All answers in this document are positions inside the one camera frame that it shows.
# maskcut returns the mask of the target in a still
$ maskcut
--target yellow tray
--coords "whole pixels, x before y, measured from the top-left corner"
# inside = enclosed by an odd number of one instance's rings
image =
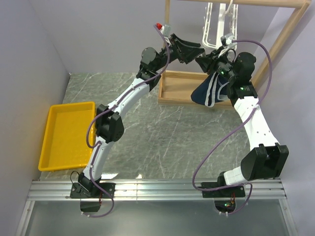
[[[86,144],[86,132],[94,117],[94,102],[51,106],[38,169],[56,171],[86,167],[92,154]],[[89,138],[93,144],[94,126]]]

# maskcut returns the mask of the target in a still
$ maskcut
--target red object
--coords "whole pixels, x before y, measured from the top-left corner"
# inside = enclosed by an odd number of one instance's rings
[[[163,25],[161,25],[160,23],[157,23],[158,30],[161,30],[162,27],[163,27]]]

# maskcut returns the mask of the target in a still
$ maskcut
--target gray marble surface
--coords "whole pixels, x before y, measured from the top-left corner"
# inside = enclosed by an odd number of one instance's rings
[[[63,103],[108,104],[133,81],[132,73],[72,74]],[[191,178],[207,152],[241,119],[234,110],[159,105],[158,88],[127,113],[125,133],[113,146],[103,172],[115,178]],[[197,177],[216,178],[237,167],[249,152],[242,129],[222,143]],[[69,180],[72,170],[43,172],[41,180]]]

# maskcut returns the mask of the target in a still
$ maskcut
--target gray wall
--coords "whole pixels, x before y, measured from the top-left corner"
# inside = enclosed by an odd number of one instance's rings
[[[163,0],[30,1],[69,72],[136,72],[144,48],[161,48],[153,24],[164,22]],[[201,42],[205,6],[204,2],[172,0],[172,32]],[[274,7],[240,6],[239,38],[260,41],[276,12]],[[239,45],[239,52],[255,49]],[[201,72],[195,62],[187,66],[174,62],[169,69]]]
[[[270,46],[292,10],[279,9],[262,43]],[[262,103],[266,120],[290,155],[281,174],[299,235],[314,235],[315,216],[315,5],[312,3],[275,60],[271,88]],[[256,51],[261,59],[263,52]],[[266,83],[259,90],[262,94]]]
[[[1,1],[0,29],[0,229],[11,236],[39,175],[49,107],[62,102],[68,74],[28,1]]]

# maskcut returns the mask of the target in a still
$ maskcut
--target gray floor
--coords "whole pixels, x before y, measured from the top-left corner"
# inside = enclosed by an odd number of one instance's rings
[[[94,101],[108,104],[133,81],[131,73],[72,74],[63,103]],[[241,119],[234,110],[202,106],[158,105],[158,88],[143,97],[124,119],[125,134],[114,145],[104,173],[115,178],[191,178],[206,153],[236,128]],[[197,177],[217,177],[237,167],[249,152],[242,129],[221,144]],[[44,179],[69,179],[72,170],[43,172]]]

